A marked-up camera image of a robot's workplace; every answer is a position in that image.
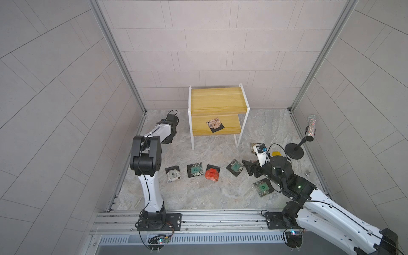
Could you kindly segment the green label tea bag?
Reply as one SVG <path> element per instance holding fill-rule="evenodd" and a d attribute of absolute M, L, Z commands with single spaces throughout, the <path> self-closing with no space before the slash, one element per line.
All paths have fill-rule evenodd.
<path fill-rule="evenodd" d="M 244 166 L 238 160 L 233 159 L 226 167 L 226 169 L 232 173 L 235 177 L 238 177 L 244 170 Z"/>

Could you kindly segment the dark green tea bag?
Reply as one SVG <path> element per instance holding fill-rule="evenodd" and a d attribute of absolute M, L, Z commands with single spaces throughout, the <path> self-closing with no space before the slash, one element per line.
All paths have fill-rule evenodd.
<path fill-rule="evenodd" d="M 256 181 L 254 183 L 254 187 L 259 194 L 260 197 L 264 197 L 270 193 L 273 193 L 275 189 L 273 188 L 270 180 L 268 178 L 264 178 L 262 180 Z"/>

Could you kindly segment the yellow label tea bag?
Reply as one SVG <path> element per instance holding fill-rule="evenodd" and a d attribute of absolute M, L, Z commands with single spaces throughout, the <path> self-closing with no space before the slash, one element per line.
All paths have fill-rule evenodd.
<path fill-rule="evenodd" d="M 256 154 L 258 152 L 258 148 L 262 145 L 262 143 L 251 143 L 250 148 L 251 152 Z"/>

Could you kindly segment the red tea bag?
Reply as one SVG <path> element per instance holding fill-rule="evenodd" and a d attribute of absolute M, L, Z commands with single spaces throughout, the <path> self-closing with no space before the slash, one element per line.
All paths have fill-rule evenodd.
<path fill-rule="evenodd" d="M 207 165 L 205 178 L 214 182 L 219 180 L 221 168 L 215 165 Z"/>

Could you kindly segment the floral tea bag shelf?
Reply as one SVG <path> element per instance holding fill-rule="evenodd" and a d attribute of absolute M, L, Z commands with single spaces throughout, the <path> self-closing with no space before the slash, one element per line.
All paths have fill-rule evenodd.
<path fill-rule="evenodd" d="M 207 122 L 208 127 L 210 128 L 210 131 L 212 133 L 221 131 L 224 129 L 224 125 L 222 124 L 221 120 L 219 118 L 214 118 L 212 120 L 209 120 Z"/>

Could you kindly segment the white label tea bag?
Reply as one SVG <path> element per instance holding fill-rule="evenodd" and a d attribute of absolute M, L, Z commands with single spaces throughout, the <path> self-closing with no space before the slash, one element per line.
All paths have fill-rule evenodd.
<path fill-rule="evenodd" d="M 181 179 L 181 172 L 179 166 L 171 166 L 165 169 L 167 176 L 167 183 L 171 183 Z"/>

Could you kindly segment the black green tea bag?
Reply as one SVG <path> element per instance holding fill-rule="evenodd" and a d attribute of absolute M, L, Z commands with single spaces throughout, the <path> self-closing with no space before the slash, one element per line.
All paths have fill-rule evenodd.
<path fill-rule="evenodd" d="M 189 178 L 204 175 L 202 163 L 187 165 L 187 175 Z"/>

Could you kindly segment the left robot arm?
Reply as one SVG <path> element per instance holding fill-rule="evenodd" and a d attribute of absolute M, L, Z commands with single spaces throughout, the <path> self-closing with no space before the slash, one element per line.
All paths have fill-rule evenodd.
<path fill-rule="evenodd" d="M 176 114 L 169 112 L 150 132 L 133 138 L 130 169 L 135 172 L 142 185 L 144 212 L 160 213 L 164 210 L 157 172 L 162 164 L 162 144 L 172 143 L 177 134 L 178 123 L 179 118 Z"/>

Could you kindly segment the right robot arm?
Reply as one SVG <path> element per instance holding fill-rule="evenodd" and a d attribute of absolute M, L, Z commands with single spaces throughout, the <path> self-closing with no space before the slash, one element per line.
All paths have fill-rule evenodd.
<path fill-rule="evenodd" d="M 250 176 L 264 179 L 261 193 L 279 186 L 289 198 L 281 212 L 267 211 L 263 217 L 269 229 L 283 229 L 290 248 L 302 244 L 302 231 L 311 231 L 349 255 L 401 255 L 398 235 L 391 229 L 379 229 L 359 219 L 319 190 L 306 178 L 294 174 L 291 160 L 283 156 L 264 161 L 243 160 Z"/>

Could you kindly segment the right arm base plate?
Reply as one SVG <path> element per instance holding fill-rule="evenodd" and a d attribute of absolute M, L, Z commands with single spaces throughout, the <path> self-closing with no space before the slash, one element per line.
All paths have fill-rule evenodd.
<path fill-rule="evenodd" d="M 301 229 L 294 217 L 285 212 L 262 211 L 269 230 Z"/>

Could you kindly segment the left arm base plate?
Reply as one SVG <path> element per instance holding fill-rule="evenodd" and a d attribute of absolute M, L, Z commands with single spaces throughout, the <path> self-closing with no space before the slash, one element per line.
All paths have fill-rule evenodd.
<path fill-rule="evenodd" d="M 182 214 L 173 213 L 142 213 L 136 224 L 138 231 L 179 231 L 181 229 Z"/>

